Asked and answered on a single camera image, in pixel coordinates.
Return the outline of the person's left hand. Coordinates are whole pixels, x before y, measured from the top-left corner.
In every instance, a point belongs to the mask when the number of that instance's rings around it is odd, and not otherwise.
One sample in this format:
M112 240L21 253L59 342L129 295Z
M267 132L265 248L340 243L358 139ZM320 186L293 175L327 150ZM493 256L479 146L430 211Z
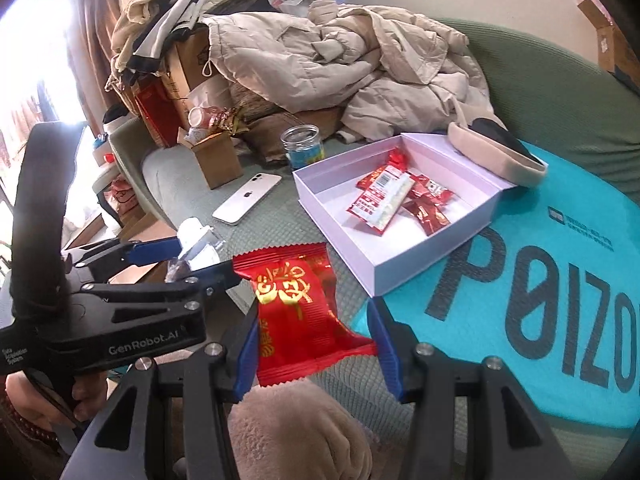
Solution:
M23 372L2 376L2 379L11 404L24 419L46 431L52 431L53 425L73 426L63 413L36 390ZM72 396L77 403L75 419L78 422L92 419L106 402L107 372L77 377Z

